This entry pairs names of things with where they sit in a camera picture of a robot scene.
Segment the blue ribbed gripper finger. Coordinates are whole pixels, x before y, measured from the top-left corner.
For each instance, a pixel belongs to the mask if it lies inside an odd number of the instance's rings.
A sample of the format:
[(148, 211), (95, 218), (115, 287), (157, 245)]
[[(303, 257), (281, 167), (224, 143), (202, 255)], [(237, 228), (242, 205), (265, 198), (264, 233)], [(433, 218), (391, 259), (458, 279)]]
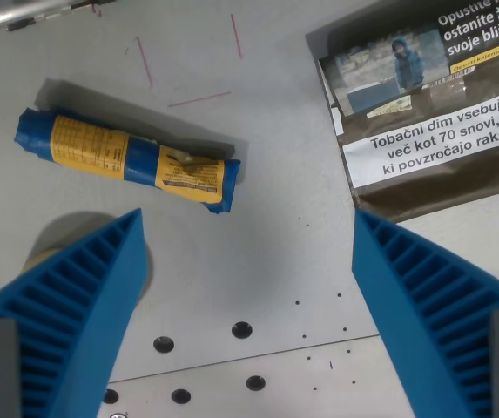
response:
[(136, 209), (0, 289), (0, 320), (17, 327), (23, 417), (97, 415), (146, 280)]
[(354, 216), (352, 272), (415, 416), (492, 416), (499, 279), (363, 211)]

